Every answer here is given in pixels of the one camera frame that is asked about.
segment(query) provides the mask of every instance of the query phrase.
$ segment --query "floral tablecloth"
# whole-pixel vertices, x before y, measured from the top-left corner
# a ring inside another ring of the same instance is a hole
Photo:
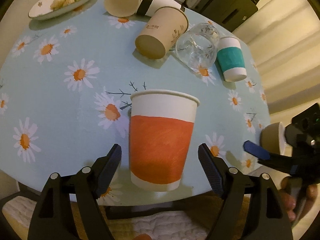
[[[209,22],[231,35],[191,10],[186,15],[190,27]],[[0,70],[1,170],[41,191],[51,173],[74,174],[118,143],[121,166],[98,202],[140,205],[211,190],[197,158],[201,143],[243,173],[259,166],[242,144],[259,143],[270,118],[248,47],[241,43],[248,78],[228,83],[217,62],[194,72],[174,51],[161,60],[140,55],[134,40],[147,21],[110,16],[103,0],[90,0],[63,16],[30,22]],[[171,192],[144,191],[130,181],[130,95],[145,89],[180,91],[201,102],[181,184]]]

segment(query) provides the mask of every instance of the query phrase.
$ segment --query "human hand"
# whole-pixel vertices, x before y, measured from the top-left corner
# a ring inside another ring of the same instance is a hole
[[[143,235],[139,235],[139,236],[135,237],[132,240],[152,240],[152,239],[150,236],[143,234]]]
[[[282,201],[284,203],[284,208],[287,210],[289,220],[292,222],[296,219],[296,214],[293,212],[294,208],[296,207],[297,200],[286,193],[284,190],[287,187],[288,184],[288,178],[285,177],[281,181],[281,190],[279,190],[279,194],[282,198]],[[300,219],[303,218],[312,208],[313,204],[316,201],[316,198],[318,196],[318,186],[317,184],[312,184],[307,188],[307,201],[305,206],[303,207]]]

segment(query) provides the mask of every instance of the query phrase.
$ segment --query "transparent cup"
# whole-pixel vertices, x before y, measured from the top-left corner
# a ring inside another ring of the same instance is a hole
[[[219,41],[219,31],[213,25],[199,23],[178,38],[177,57],[190,68],[209,68],[217,58]]]

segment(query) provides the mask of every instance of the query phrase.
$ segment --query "oval plate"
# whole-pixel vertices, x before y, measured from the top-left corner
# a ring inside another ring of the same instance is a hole
[[[53,17],[57,17],[61,14],[66,12],[72,11],[73,9],[83,5],[89,0],[79,0],[75,3],[69,4],[65,7],[62,7],[57,10],[51,10],[50,5],[52,4],[53,0],[39,0],[36,4],[31,8],[28,13],[29,18],[36,19],[36,20],[47,20]]]

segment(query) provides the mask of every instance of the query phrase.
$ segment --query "paper cup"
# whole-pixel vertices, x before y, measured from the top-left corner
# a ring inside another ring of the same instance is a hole
[[[276,122],[268,125],[261,131],[261,146],[268,152],[283,155],[286,147],[284,131],[285,127],[282,122]]]
[[[170,90],[131,95],[131,181],[150,191],[179,186],[200,102]]]
[[[172,6],[184,11],[184,7],[175,0],[141,0],[137,14],[152,17],[159,8],[164,6]]]
[[[104,0],[104,8],[113,16],[128,17],[136,13],[140,0]]]
[[[175,7],[162,7],[136,38],[137,50],[151,59],[163,58],[188,29],[188,25],[188,18],[183,11]]]
[[[247,77],[240,42],[236,37],[222,37],[217,58],[227,82],[236,82]]]

